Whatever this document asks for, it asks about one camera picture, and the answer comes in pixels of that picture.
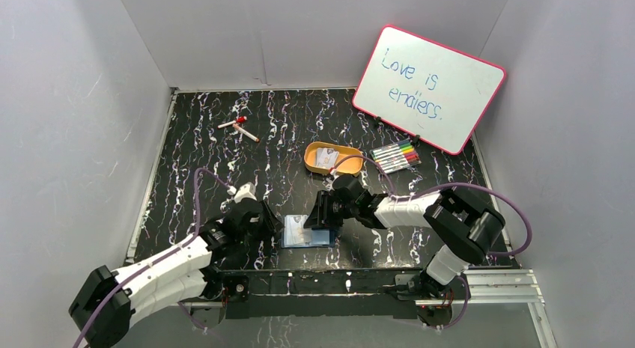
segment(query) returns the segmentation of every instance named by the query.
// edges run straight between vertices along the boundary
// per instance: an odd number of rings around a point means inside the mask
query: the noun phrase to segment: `cable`
[[[366,156],[363,155],[350,155],[350,156],[346,156],[345,158],[342,159],[342,161],[337,162],[335,164],[335,166],[333,166],[333,168],[331,168],[331,170],[336,170],[337,167],[339,167],[342,163],[344,163],[344,161],[346,161],[347,159],[364,159],[370,163],[372,163],[373,165],[375,165],[375,167],[377,167],[377,170],[379,171],[380,174],[382,174],[385,178],[386,181],[388,181],[388,187],[389,187],[389,192],[391,195],[395,194],[395,185],[392,183],[392,180],[390,179],[390,177],[388,177],[388,174],[386,174],[386,172],[383,170],[383,168],[381,168],[381,166],[376,163],[375,161],[373,161],[372,159],[369,159]]]
[[[451,321],[450,323],[444,326],[438,326],[437,327],[438,329],[446,329],[446,328],[452,327],[453,325],[458,323],[458,321],[461,320],[461,318],[463,318],[463,315],[465,314],[465,311],[467,310],[467,301],[470,298],[470,286],[467,285],[467,281],[465,281],[463,277],[458,275],[457,279],[461,281],[461,283],[463,283],[463,285],[465,286],[465,301],[463,302],[463,307],[461,308],[461,312],[459,312],[455,320]]]
[[[500,193],[493,191],[487,187],[483,187],[483,186],[477,186],[477,185],[473,185],[471,183],[463,183],[463,182],[450,182],[450,183],[443,183],[441,185],[435,186],[435,187],[431,187],[429,189],[425,189],[423,190],[423,192],[419,192],[416,193],[414,196],[412,197],[405,197],[405,198],[396,198],[397,202],[404,202],[404,201],[408,201],[408,200],[414,200],[420,197],[423,197],[425,195],[429,195],[431,193],[434,193],[436,191],[440,191],[442,189],[450,189],[452,187],[467,187],[468,189],[477,189],[479,191],[483,191],[485,193],[488,193],[489,195],[495,196],[500,198],[501,200],[503,200],[506,204],[508,204],[514,211],[516,211],[516,213],[519,215],[520,219],[523,220],[523,223],[525,224],[525,229],[527,230],[527,238],[525,239],[525,243],[523,243],[523,245],[521,247],[518,247],[514,250],[511,250],[509,252],[489,252],[488,254],[490,254],[493,257],[507,257],[507,256],[514,256],[516,254],[519,254],[523,251],[525,251],[527,249],[527,247],[529,247],[529,244],[532,242],[533,239],[533,230],[532,230],[532,225],[529,223],[529,219],[527,218],[527,215],[525,214],[525,212],[523,212],[519,206],[517,206],[514,202],[512,202],[509,198],[507,198],[504,195],[501,195]]]
[[[520,219],[523,220],[523,223],[525,224],[525,229],[527,231],[527,238],[525,239],[525,243],[522,244],[521,247],[516,248],[514,250],[511,250],[509,252],[489,252],[489,254],[493,257],[507,257],[507,256],[515,256],[516,254],[519,254],[523,251],[525,251],[527,249],[527,247],[529,247],[529,244],[532,242],[533,239],[533,230],[532,230],[532,226],[529,223],[529,219],[527,218],[526,214],[520,209],[519,206],[517,206],[514,202],[512,202],[509,198],[507,198],[504,195],[501,195],[500,193],[493,191],[487,187],[483,187],[483,186],[478,186],[478,185],[473,185],[471,183],[463,183],[463,182],[450,182],[450,183],[443,183],[441,185],[435,186],[435,187],[431,187],[429,189],[425,189],[423,192],[419,192],[416,193],[415,195],[411,195],[411,196],[405,196],[405,197],[396,197],[395,196],[395,185],[392,184],[392,180],[390,180],[390,177],[388,177],[388,175],[386,174],[386,172],[384,172],[384,170],[380,167],[380,165],[378,163],[376,163],[375,161],[373,161],[372,159],[369,159],[366,156],[360,156],[360,155],[350,155],[347,156],[345,158],[343,158],[342,161],[338,162],[335,164],[335,166],[333,166],[333,169],[337,168],[338,166],[340,166],[344,161],[346,161],[347,159],[352,159],[352,158],[361,158],[364,159],[368,162],[373,163],[376,167],[377,170],[379,170],[379,172],[386,178],[386,180],[388,181],[389,184],[389,193],[391,195],[391,198],[395,199],[397,202],[404,202],[404,201],[409,201],[409,200],[414,200],[420,197],[423,197],[425,195],[429,195],[431,193],[434,193],[436,191],[440,191],[442,189],[450,189],[453,187],[467,187],[468,189],[476,189],[479,191],[483,191],[485,193],[488,193],[489,195],[492,195],[494,197],[498,197],[501,200],[503,200],[505,203],[507,203],[514,211],[516,211],[516,213],[519,215]]]
[[[227,292],[228,292],[227,287],[225,287],[222,290],[222,292],[223,292],[223,296],[221,298],[221,303],[222,303],[222,307],[226,308],[227,307],[227,303],[229,302],[229,295],[227,294]]]
[[[183,244],[183,247],[187,247],[190,243],[194,242],[194,240],[198,237],[199,231],[201,230],[201,200],[198,197],[198,176],[199,176],[199,174],[201,172],[205,172],[207,174],[212,175],[214,178],[216,178],[216,180],[221,185],[223,185],[225,188],[229,189],[229,185],[227,183],[223,182],[212,171],[208,170],[207,168],[203,168],[203,167],[199,167],[199,168],[196,169],[196,171],[194,172],[194,205],[195,205],[195,209],[196,209],[196,211],[194,212],[195,230],[194,230],[194,235],[192,236],[192,238],[188,239],[187,242],[185,242]],[[167,254],[164,254],[163,256],[161,256],[161,257],[157,258],[156,260],[154,260],[152,262],[152,266],[155,265],[155,264],[163,262],[165,259],[167,259],[168,257],[171,257],[173,254],[177,253],[180,250],[181,250],[181,247],[176,247],[175,249],[171,250]],[[99,313],[103,310],[104,306],[106,306],[106,303],[108,303],[110,301],[110,299],[112,299],[112,297],[121,288],[123,288],[126,284],[130,283],[133,279],[139,277],[143,272],[147,271],[148,269],[150,269],[149,265],[143,266],[139,271],[134,272],[128,278],[124,279],[120,284],[117,284],[117,286],[115,286],[115,288],[113,288],[110,292],[108,292],[106,297],[104,297],[104,299],[100,302],[100,304],[97,306],[97,308],[95,308],[95,311],[93,312],[93,314],[91,314],[91,316],[86,321],[86,324],[84,325],[84,328],[82,328],[82,331],[79,333],[79,336],[75,340],[75,344],[73,344],[73,348],[79,348],[79,345],[82,343],[82,339],[84,339],[84,337],[88,333],[88,330],[93,326],[93,323],[95,322],[95,320],[96,320],[97,316],[99,315]]]
[[[449,306],[451,306],[452,305],[452,301],[454,301],[454,299],[455,299],[455,292],[452,290],[452,288],[450,288],[448,293],[443,295],[443,302],[441,302],[441,306],[440,307],[449,307]]]
[[[200,320],[197,320],[196,318],[194,318],[194,316],[191,315],[191,313],[187,310],[187,308],[182,302],[178,302],[178,304],[180,309],[183,311],[183,313],[185,313],[186,316],[188,316],[189,320],[192,322],[192,324],[194,324],[194,326],[196,326],[196,328],[207,331],[207,327],[205,326],[205,324],[201,322]]]

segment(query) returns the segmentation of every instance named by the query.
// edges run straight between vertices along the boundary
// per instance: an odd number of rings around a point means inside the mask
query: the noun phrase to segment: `small card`
[[[334,148],[318,148],[315,151],[315,165],[320,168],[330,169],[335,165],[339,152]]]
[[[305,229],[307,215],[285,216],[285,232],[282,237],[284,248],[329,247],[335,242],[335,233],[331,230]]]

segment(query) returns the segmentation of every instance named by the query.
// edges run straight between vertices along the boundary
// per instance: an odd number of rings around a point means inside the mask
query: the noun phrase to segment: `black marbled surface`
[[[354,90],[243,91],[178,94],[171,116],[150,201],[142,222],[135,260],[142,260],[182,240],[194,229],[193,173],[205,166],[238,187],[256,185],[283,219],[309,214],[315,195],[325,189],[324,177],[306,170],[303,156],[313,141],[372,148],[407,137],[351,105]],[[233,128],[217,129],[237,116],[261,139],[255,143]],[[399,194],[417,192],[449,181],[485,185],[472,142],[451,156],[421,143],[422,164],[390,174]],[[372,192],[385,191],[374,167],[365,164],[359,179]],[[203,222],[225,212],[231,198],[212,177],[201,180]],[[280,237],[245,242],[219,262],[221,269],[355,269],[422,267],[443,245],[428,228],[402,227],[387,231],[364,228],[353,219],[344,223],[333,248],[281,248]],[[502,238],[496,245],[504,251]],[[510,265],[509,259],[488,264]]]

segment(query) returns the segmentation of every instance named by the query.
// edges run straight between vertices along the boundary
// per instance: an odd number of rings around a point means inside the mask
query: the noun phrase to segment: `pink whiteboard frame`
[[[459,149],[459,151],[457,151],[457,152],[449,152],[449,151],[447,151],[447,150],[446,150],[446,149],[444,149],[444,148],[441,148],[441,147],[439,147],[439,146],[436,146],[435,144],[433,144],[433,143],[431,143],[431,142],[429,142],[429,141],[426,141],[426,140],[424,140],[423,138],[420,138],[420,139],[421,139],[421,141],[426,142],[426,143],[428,143],[429,145],[434,146],[434,147],[436,147],[436,148],[438,148],[438,149],[440,149],[440,150],[442,150],[442,151],[444,151],[444,152],[447,152],[447,153],[449,153],[449,154],[451,154],[451,155],[458,155],[459,153],[463,152],[463,149],[465,148],[465,145],[467,144],[467,141],[470,139],[470,137],[471,137],[471,136],[472,136],[472,134],[474,133],[474,129],[476,128],[476,126],[478,125],[478,123],[479,123],[479,122],[481,121],[481,119],[483,118],[483,115],[485,114],[485,111],[487,111],[487,108],[488,108],[488,107],[490,106],[490,104],[492,103],[492,100],[493,100],[493,98],[496,96],[496,93],[498,92],[498,90],[500,89],[500,87],[502,86],[502,83],[503,83],[503,82],[505,82],[505,79],[507,78],[507,71],[505,71],[505,69],[504,69],[504,68],[502,68],[502,67],[501,67],[501,66],[499,66],[499,65],[492,64],[491,62],[485,61],[485,60],[483,60],[483,59],[481,59],[481,58],[477,58],[477,57],[475,57],[475,56],[473,56],[473,55],[470,55],[470,54],[468,54],[468,53],[461,52],[461,51],[459,51],[459,50],[453,49],[452,47],[449,47],[449,46],[443,45],[442,43],[438,43],[438,42],[436,42],[436,41],[433,41],[433,40],[427,39],[427,38],[425,38],[425,37],[423,37],[423,36],[419,36],[419,35],[417,35],[417,34],[413,34],[412,32],[406,31],[406,30],[404,30],[404,29],[402,29],[402,28],[398,28],[398,27],[396,27],[396,26],[393,26],[393,25],[388,24],[388,25],[386,25],[386,26],[384,26],[384,27],[382,27],[382,28],[381,28],[381,31],[380,31],[380,33],[379,33],[379,36],[377,37],[377,42],[375,43],[375,47],[373,48],[373,52],[371,53],[371,57],[370,57],[370,58],[368,58],[368,64],[366,65],[366,68],[364,69],[364,73],[362,74],[362,78],[359,80],[359,84],[357,85],[357,89],[358,89],[358,90],[359,90],[359,86],[361,86],[362,82],[364,81],[364,76],[366,76],[366,71],[368,71],[368,65],[370,65],[370,63],[371,63],[371,58],[373,57],[373,55],[374,55],[375,51],[377,50],[377,44],[379,43],[379,38],[381,37],[381,34],[383,34],[383,31],[384,31],[384,30],[386,30],[387,28],[393,28],[393,29],[395,29],[395,30],[402,31],[402,32],[404,32],[404,33],[406,33],[406,34],[412,35],[412,36],[417,37],[417,38],[419,38],[419,39],[421,39],[421,40],[428,41],[429,43],[433,43],[433,44],[438,45],[438,46],[441,46],[441,47],[443,47],[443,48],[445,48],[445,49],[452,50],[452,51],[457,52],[457,53],[459,53],[459,54],[465,55],[465,56],[467,56],[468,58],[472,58],[472,59],[477,60],[477,61],[480,61],[480,62],[482,62],[482,63],[484,63],[484,64],[488,64],[488,65],[490,65],[490,66],[493,66],[493,67],[496,67],[496,68],[498,68],[498,69],[501,69],[501,71],[502,71],[502,80],[500,80],[500,83],[499,83],[499,84],[498,84],[498,86],[496,87],[496,90],[494,90],[494,93],[492,94],[492,97],[490,97],[490,100],[489,100],[489,101],[487,101],[487,105],[486,105],[486,106],[485,106],[485,108],[483,109],[483,112],[481,113],[481,116],[479,116],[479,117],[478,117],[478,120],[477,120],[477,121],[476,121],[476,123],[474,124],[474,127],[472,127],[472,130],[470,130],[470,134],[469,134],[469,135],[467,136],[467,138],[465,139],[465,142],[461,145],[461,148]],[[368,115],[370,115],[370,116],[372,116],[372,117],[376,117],[376,115],[373,115],[372,113],[370,113],[370,112],[368,112],[368,111],[364,110],[363,108],[361,108],[361,107],[359,107],[358,105],[356,105],[356,104],[355,104],[355,97],[356,97],[356,96],[357,96],[357,90],[355,90],[355,94],[353,95],[353,101],[352,101],[352,103],[353,103],[353,107],[355,107],[356,109],[360,110],[361,112],[365,112],[366,114],[368,114]],[[385,120],[383,117],[381,118],[381,120],[382,120],[383,122],[387,123],[388,125],[393,126],[393,127],[397,128],[397,129],[399,129],[399,130],[401,130],[401,131],[403,131],[403,132],[407,133],[408,135],[411,135],[411,136],[416,136],[416,134],[414,134],[414,133],[412,133],[412,132],[410,132],[410,131],[407,131],[407,130],[405,130],[405,129],[402,129],[401,127],[399,127],[399,126],[397,126],[397,125],[394,125],[394,124],[393,124],[393,123],[391,123],[391,122],[388,122],[388,121],[387,121],[387,120]]]

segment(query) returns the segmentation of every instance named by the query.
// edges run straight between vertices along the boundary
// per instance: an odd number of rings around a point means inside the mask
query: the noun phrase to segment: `red marker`
[[[225,123],[221,123],[219,125],[219,129],[223,128],[223,127],[227,127],[227,126],[231,126],[234,123],[241,123],[241,122],[245,122],[247,121],[247,116],[240,116],[239,118],[237,118],[236,120],[233,121],[229,121],[229,122],[225,122]]]

